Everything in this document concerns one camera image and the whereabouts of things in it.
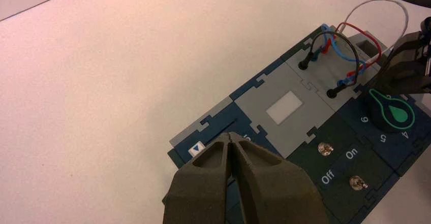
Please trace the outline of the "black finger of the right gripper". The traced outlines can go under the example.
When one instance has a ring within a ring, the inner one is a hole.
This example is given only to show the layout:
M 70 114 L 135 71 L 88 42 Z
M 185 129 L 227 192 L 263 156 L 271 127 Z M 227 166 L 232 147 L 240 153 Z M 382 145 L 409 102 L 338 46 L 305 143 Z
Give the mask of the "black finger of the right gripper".
M 384 94 L 430 93 L 430 35 L 421 31 L 396 42 L 373 79 L 373 88 Z

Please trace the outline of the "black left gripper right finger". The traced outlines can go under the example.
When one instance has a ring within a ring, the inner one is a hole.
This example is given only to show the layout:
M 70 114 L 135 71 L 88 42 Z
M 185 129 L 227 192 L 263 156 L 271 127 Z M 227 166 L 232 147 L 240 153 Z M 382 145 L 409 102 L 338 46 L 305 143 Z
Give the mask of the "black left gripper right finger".
M 244 223 L 328 223 L 304 169 L 237 133 L 230 134 L 233 178 Z

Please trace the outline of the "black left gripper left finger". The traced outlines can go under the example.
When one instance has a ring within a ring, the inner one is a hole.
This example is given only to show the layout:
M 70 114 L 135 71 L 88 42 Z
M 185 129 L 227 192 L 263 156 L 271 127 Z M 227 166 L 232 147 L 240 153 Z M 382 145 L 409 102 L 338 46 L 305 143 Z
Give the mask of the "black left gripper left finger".
M 220 134 L 174 174 L 163 223 L 225 223 L 231 143 Z

